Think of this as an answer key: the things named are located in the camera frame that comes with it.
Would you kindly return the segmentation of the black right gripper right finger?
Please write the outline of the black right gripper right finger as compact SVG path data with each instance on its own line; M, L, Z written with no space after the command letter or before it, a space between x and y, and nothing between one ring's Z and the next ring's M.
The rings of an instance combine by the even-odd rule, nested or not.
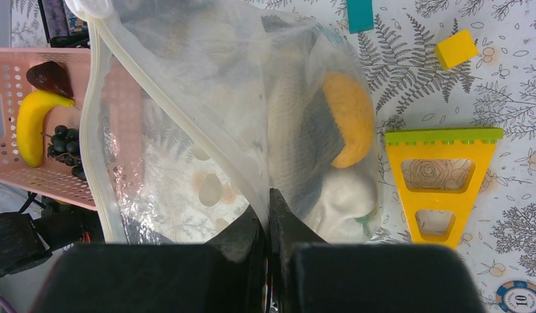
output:
M272 297L280 312L483 312L460 258L413 244L330 244L269 193Z

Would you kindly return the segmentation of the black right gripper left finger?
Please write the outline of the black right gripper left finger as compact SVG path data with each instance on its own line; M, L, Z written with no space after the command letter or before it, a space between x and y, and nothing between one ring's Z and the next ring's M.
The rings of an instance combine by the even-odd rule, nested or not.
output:
M91 244L53 269L33 312L263 312L265 236L248 208L204 244Z

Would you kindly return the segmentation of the grey toy fish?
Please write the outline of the grey toy fish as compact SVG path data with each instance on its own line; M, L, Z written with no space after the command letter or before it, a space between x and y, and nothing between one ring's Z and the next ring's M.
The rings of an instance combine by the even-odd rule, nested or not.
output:
M303 216L319 199L323 173L344 139L323 94L323 76L311 68L319 31L274 14L261 21L271 37L264 75L270 182Z

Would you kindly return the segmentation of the clear zip top bag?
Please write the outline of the clear zip top bag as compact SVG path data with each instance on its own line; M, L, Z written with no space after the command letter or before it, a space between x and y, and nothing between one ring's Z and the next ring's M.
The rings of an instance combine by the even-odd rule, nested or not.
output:
M87 22L91 75L82 117L93 113L106 57L141 88L143 183L115 199L101 191L99 155L83 137L83 164L106 240L124 244L204 243L246 209L269 223L265 61L271 37L262 16L307 21L319 31L311 68L342 72L367 90L355 48L314 18L244 1L68 1ZM350 167L376 182L372 149Z

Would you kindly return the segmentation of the orange toy fruit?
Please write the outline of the orange toy fruit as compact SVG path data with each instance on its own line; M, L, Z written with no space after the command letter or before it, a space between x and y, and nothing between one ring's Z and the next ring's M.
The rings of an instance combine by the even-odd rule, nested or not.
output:
M356 78L342 72L328 72L322 90L344 141L331 165L348 168L362 161L372 149L375 138L372 101Z

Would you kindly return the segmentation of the black toy grapes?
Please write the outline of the black toy grapes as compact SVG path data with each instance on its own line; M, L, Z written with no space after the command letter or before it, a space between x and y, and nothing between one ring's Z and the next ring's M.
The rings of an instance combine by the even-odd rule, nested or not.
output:
M77 128L68 128L65 125L57 125L52 136L48 137L50 143L47 146L47 157L68 166L71 175L86 182L87 176L83 168L80 151L80 132Z

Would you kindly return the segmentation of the yellow toy banana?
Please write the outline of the yellow toy banana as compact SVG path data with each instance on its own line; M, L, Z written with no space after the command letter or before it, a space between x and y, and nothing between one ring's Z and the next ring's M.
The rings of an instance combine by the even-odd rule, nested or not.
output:
M28 166L36 168L42 162L42 131L49 111L57 106L69 108L74 105L71 98L42 90L33 91L22 100L16 119L16 139L18 151Z

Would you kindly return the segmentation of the dark red toy fig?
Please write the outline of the dark red toy fig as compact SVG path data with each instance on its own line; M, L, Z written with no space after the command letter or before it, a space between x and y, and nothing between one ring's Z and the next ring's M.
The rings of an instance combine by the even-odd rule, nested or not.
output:
M39 90L65 98L74 97L67 70L54 61L47 61L29 68L25 77L33 87Z

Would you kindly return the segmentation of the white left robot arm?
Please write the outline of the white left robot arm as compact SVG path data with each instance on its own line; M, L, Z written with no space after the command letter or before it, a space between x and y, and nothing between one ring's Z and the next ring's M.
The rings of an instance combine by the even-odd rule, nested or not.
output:
M51 198L40 217L21 211L0 213L0 278L43 264L74 243L103 243L98 213Z

